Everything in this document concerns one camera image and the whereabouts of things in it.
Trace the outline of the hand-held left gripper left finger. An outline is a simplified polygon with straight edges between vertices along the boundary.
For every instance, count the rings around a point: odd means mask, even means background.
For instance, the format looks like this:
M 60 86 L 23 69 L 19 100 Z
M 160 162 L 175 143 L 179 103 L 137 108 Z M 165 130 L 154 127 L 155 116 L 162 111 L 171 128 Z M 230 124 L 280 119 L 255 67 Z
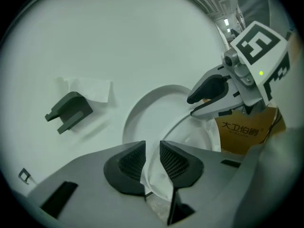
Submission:
M 29 199 L 68 228 L 164 228 L 145 200 L 145 141 L 75 158 Z

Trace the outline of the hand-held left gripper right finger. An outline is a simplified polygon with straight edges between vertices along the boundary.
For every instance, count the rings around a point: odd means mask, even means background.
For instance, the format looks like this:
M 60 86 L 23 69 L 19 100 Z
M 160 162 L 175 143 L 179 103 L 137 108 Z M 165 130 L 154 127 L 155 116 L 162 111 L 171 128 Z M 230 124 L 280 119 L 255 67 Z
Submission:
M 160 161 L 173 184 L 168 225 L 208 206 L 240 167 L 243 156 L 160 142 Z

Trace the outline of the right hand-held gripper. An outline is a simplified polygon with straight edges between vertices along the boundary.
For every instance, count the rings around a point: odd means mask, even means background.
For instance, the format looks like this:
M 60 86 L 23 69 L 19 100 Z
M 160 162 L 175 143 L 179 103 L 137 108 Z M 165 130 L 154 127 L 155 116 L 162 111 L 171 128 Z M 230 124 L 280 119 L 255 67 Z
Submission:
M 216 66 L 207 71 L 188 95 L 188 104 L 209 99 L 191 111 L 192 117 L 227 115 L 243 103 L 268 105 L 290 70 L 288 41 L 260 22 L 252 22 L 230 46 L 223 58 L 227 70 Z M 237 89 L 228 88 L 228 72 Z

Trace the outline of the person's right forearm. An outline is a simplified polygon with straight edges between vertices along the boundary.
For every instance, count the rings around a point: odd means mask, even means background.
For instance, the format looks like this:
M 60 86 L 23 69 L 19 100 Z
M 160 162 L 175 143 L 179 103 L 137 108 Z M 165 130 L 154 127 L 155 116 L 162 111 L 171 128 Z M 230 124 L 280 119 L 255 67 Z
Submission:
M 288 54 L 290 67 L 293 68 L 300 58 L 302 40 L 297 30 L 293 30 L 288 38 Z

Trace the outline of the large printed cardboard box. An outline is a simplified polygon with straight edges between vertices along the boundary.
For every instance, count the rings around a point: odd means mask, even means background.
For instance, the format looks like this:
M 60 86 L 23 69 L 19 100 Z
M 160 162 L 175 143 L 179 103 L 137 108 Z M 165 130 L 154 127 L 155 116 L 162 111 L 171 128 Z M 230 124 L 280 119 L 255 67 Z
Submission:
M 246 154 L 250 147 L 286 130 L 283 118 L 274 107 L 267 107 L 253 116 L 234 111 L 231 115 L 216 118 L 215 121 L 222 150 L 235 154 Z

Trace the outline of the white paper sheet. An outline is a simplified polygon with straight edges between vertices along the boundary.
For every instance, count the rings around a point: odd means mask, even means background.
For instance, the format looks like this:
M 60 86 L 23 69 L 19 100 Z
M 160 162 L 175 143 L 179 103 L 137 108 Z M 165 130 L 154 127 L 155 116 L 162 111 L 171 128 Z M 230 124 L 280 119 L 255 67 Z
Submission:
M 107 103 L 111 81 L 86 77 L 57 77 L 55 85 L 60 96 L 77 92 L 90 101 Z

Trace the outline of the large dark wall bracket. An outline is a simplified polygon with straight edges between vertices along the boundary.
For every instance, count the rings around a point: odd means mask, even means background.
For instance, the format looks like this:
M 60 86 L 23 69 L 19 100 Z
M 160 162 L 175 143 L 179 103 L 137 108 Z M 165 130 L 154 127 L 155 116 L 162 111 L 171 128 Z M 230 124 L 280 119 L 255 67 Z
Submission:
M 58 128 L 58 133 L 62 134 L 71 130 L 75 125 L 93 113 L 93 109 L 84 96 L 78 92 L 69 92 L 62 97 L 46 114 L 47 122 L 60 118 L 62 125 Z

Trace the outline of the small dark wall bracket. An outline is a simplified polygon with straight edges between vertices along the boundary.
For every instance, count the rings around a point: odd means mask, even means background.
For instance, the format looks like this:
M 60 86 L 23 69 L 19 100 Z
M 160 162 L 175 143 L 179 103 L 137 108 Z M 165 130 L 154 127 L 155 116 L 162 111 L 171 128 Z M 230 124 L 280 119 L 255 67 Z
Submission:
M 30 177 L 31 174 L 25 168 L 22 168 L 22 170 L 18 174 L 18 178 L 21 179 L 21 181 L 27 185 L 29 185 L 28 180 Z

